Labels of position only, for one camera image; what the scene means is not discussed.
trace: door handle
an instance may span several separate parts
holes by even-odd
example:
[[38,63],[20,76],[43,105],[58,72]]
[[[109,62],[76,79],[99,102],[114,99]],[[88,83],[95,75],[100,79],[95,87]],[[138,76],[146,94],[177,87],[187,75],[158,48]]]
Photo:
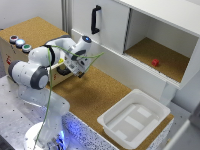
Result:
[[91,30],[92,34],[98,33],[100,30],[96,28],[96,12],[101,10],[101,7],[96,5],[96,8],[92,10],[92,24],[91,24]]

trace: open cabinet compartment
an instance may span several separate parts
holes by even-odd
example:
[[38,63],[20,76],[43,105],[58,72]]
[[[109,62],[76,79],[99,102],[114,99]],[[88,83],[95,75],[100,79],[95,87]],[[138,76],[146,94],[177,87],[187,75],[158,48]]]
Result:
[[[191,57],[195,48],[198,49],[197,42],[197,36],[131,9],[124,53],[181,87],[188,63],[194,59]],[[151,64],[153,59],[159,60],[157,67]]]

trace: cabinet shelf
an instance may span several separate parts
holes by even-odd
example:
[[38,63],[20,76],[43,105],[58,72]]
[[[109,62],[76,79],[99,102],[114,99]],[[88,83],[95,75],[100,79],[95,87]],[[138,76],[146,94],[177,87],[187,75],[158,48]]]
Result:
[[[190,58],[149,38],[144,38],[125,53],[178,82],[181,82],[190,60]],[[157,67],[151,64],[153,59],[159,60]]]

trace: white container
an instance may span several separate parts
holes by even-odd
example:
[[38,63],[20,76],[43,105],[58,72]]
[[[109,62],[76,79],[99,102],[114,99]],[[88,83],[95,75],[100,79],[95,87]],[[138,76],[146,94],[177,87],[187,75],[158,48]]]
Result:
[[169,113],[169,108],[135,89],[97,120],[122,147],[136,149]]

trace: cork surface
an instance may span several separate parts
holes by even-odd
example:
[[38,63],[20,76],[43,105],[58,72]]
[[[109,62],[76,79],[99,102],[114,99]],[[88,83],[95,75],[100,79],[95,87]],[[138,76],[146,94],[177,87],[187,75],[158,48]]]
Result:
[[36,17],[0,31],[0,37],[7,42],[12,35],[17,35],[20,39],[24,39],[26,44],[36,48],[67,33],[42,18]]
[[[39,17],[0,31],[0,36],[6,41],[9,42],[11,35],[18,35],[33,48],[64,34],[67,33]],[[69,101],[72,113],[119,149],[123,149],[104,133],[97,118],[131,92],[131,89],[95,67],[91,67],[81,79],[72,76],[55,86],[53,91]],[[172,119],[173,116],[169,115],[138,147],[138,150],[146,149]]]
[[[190,60],[188,57],[179,54],[149,38],[143,39],[125,51],[125,53],[178,82],[181,82]],[[154,67],[151,64],[153,59],[159,60],[159,65],[157,67]]]
[[[120,150],[123,150],[120,145],[105,134],[103,127],[97,122],[97,118],[131,92],[131,89],[97,68],[91,67],[81,79],[72,76],[56,85],[53,91],[70,103],[72,113]],[[170,114],[136,150],[148,148],[172,119],[173,115]]]

